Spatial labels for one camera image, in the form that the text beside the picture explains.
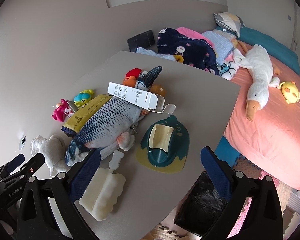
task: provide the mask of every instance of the pink toy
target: pink toy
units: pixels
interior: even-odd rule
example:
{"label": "pink toy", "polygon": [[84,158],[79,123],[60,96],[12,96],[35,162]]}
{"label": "pink toy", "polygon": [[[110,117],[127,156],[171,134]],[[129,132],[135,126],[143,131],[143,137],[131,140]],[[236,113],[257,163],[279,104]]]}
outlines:
{"label": "pink toy", "polygon": [[64,110],[68,107],[68,100],[61,99],[61,104],[57,104],[57,108],[53,111],[52,118],[58,120],[59,122],[64,122],[66,114]]}

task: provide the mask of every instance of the yellow package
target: yellow package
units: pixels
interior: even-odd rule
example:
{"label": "yellow package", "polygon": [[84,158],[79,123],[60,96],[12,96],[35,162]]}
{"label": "yellow package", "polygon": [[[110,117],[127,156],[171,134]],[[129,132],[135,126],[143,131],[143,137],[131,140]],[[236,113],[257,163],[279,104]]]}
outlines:
{"label": "yellow package", "polygon": [[79,107],[79,110],[74,113],[62,126],[61,130],[71,136],[76,135],[84,124],[103,106],[110,100],[112,96],[109,95],[97,95],[83,106]]}

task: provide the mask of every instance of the navy blue blanket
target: navy blue blanket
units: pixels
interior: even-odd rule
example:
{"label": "navy blue blanket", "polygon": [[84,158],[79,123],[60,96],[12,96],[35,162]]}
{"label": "navy blue blanket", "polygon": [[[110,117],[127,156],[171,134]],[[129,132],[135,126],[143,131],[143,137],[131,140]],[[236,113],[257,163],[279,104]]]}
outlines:
{"label": "navy blue blanket", "polygon": [[188,38],[175,29],[164,28],[159,31],[157,41],[158,53],[178,55],[183,63],[216,73],[216,54],[210,44],[205,40]]}

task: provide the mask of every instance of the yellow chick plush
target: yellow chick plush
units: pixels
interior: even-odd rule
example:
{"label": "yellow chick plush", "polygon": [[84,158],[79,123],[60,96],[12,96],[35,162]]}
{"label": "yellow chick plush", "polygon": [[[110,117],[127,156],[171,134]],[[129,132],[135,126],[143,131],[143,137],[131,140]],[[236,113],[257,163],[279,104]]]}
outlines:
{"label": "yellow chick plush", "polygon": [[300,92],[295,82],[282,82],[279,89],[282,89],[282,94],[288,104],[299,102]]}

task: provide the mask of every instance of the black plastic bag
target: black plastic bag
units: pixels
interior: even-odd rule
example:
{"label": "black plastic bag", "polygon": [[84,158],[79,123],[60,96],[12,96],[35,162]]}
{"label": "black plastic bag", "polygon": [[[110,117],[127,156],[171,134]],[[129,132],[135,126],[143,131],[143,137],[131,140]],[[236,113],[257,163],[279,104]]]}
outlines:
{"label": "black plastic bag", "polygon": [[227,201],[219,197],[206,172],[202,172],[182,204],[174,223],[198,236],[203,236],[219,217]]}

